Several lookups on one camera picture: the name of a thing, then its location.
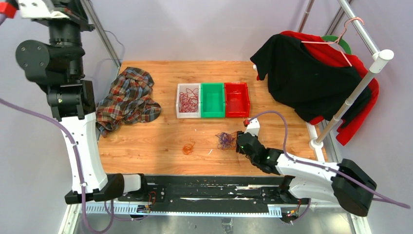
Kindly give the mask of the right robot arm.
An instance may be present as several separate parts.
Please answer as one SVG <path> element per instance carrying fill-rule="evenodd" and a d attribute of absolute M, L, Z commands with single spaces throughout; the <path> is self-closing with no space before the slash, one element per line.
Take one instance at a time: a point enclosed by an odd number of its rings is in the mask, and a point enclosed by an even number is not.
<path fill-rule="evenodd" d="M 376 182 L 354 161 L 343 159 L 328 163 L 266 148 L 257 136 L 239 132 L 236 151 L 245 155 L 262 172 L 284 176 L 278 195 L 282 202 L 294 199 L 318 199 L 339 204 L 347 212 L 367 216 Z"/>

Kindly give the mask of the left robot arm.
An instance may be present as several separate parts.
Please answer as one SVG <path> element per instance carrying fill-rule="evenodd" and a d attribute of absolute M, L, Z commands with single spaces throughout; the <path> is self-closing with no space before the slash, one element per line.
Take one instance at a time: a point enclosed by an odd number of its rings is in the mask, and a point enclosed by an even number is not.
<path fill-rule="evenodd" d="M 72 170 L 67 204 L 149 196 L 142 174 L 105 173 L 98 151 L 93 84 L 85 79 L 81 33 L 93 31 L 79 0 L 18 0 L 21 16 L 48 27 L 49 43 L 23 41 L 16 60 L 26 78 L 46 94 L 52 123 L 61 127 Z"/>

